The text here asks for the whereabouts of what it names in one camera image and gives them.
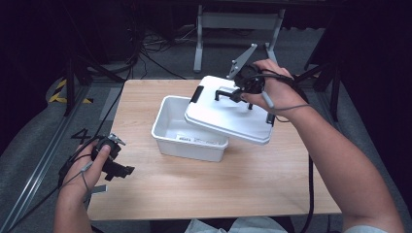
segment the person's left hand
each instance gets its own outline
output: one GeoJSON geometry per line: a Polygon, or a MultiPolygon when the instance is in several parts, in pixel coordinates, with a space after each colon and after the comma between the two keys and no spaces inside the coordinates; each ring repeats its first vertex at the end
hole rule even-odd
{"type": "Polygon", "coordinates": [[[83,199],[88,191],[92,190],[97,184],[97,181],[100,178],[102,172],[103,164],[106,162],[106,159],[109,157],[110,147],[104,146],[100,152],[97,154],[92,165],[84,171],[83,174],[79,174],[88,162],[91,161],[91,151],[95,147],[97,142],[93,142],[87,147],[85,147],[77,156],[77,160],[63,181],[63,187],[60,190],[61,192],[69,192],[72,198],[83,199]]]}

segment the hand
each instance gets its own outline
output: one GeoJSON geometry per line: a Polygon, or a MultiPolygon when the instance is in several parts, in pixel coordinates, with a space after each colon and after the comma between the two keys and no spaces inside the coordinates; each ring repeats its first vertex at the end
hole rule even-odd
{"type": "MultiPolygon", "coordinates": [[[[259,60],[254,62],[254,64],[257,65],[260,70],[271,70],[279,75],[292,78],[292,75],[287,69],[279,67],[278,64],[273,62],[271,59],[259,60]]],[[[276,79],[265,78],[264,90],[269,95],[276,109],[283,109],[306,104],[306,102],[289,85],[279,82],[276,79]]],[[[242,98],[248,103],[258,105],[264,108],[267,112],[274,115],[289,117],[290,114],[294,112],[294,110],[287,110],[274,113],[273,109],[270,109],[267,106],[261,94],[243,93],[242,98]]]]}
{"type": "Polygon", "coordinates": [[[93,150],[93,147],[96,146],[96,144],[97,142],[91,143],[79,153],[79,155],[77,156],[79,160],[77,160],[72,165],[66,177],[64,178],[63,187],[61,188],[60,193],[69,193],[72,198],[78,198],[79,200],[82,200],[87,192],[94,188],[100,178],[103,165],[106,162],[106,159],[109,157],[110,147],[107,145],[104,146],[97,154],[91,167],[89,167],[82,174],[79,173],[81,172],[82,168],[84,168],[88,164],[88,162],[91,161],[91,156],[89,155],[91,154],[91,151],[93,150]]]}

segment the black and yellow hazard tape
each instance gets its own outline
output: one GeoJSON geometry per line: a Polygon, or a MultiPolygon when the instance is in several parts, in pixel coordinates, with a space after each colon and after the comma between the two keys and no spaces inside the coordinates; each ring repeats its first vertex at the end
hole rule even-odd
{"type": "MultiPolygon", "coordinates": [[[[59,97],[61,90],[63,89],[63,87],[66,85],[66,79],[63,78],[61,79],[60,83],[58,83],[57,87],[55,88],[55,91],[53,93],[53,95],[51,96],[49,103],[51,102],[58,102],[58,103],[67,103],[67,98],[64,97],[59,97]]],[[[93,99],[92,98],[85,98],[83,100],[84,104],[92,104],[93,103],[93,99]]]]}

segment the person's right arm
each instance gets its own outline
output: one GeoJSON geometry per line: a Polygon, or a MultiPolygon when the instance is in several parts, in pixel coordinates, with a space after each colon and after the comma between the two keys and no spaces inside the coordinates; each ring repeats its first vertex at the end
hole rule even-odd
{"type": "MultiPolygon", "coordinates": [[[[256,62],[260,69],[291,76],[271,60],[256,62]]],[[[306,104],[288,85],[266,79],[265,91],[275,108],[306,104]]],[[[269,109],[260,95],[243,94],[247,102],[269,109]]],[[[381,175],[352,142],[333,128],[311,107],[275,112],[296,128],[308,149],[330,195],[342,211],[344,229],[369,225],[388,232],[403,232],[393,198],[381,175]]]]}

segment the dark background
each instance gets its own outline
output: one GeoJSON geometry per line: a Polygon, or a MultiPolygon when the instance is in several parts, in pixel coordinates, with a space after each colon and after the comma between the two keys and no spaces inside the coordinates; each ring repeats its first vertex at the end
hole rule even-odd
{"type": "MultiPolygon", "coordinates": [[[[45,93],[63,74],[67,50],[100,64],[123,61],[130,56],[130,38],[136,38],[130,33],[143,34],[145,27],[151,27],[173,38],[180,26],[195,24],[197,12],[193,5],[66,2],[66,9],[58,4],[61,1],[1,2],[1,153],[25,123],[47,107],[45,93]],[[50,15],[50,9],[57,14],[50,15]],[[79,27],[73,27],[71,20],[79,27]]],[[[321,10],[292,9],[283,26],[327,28],[308,62],[340,64],[342,83],[411,210],[410,4],[358,1],[357,7],[334,17],[321,10]]]]}

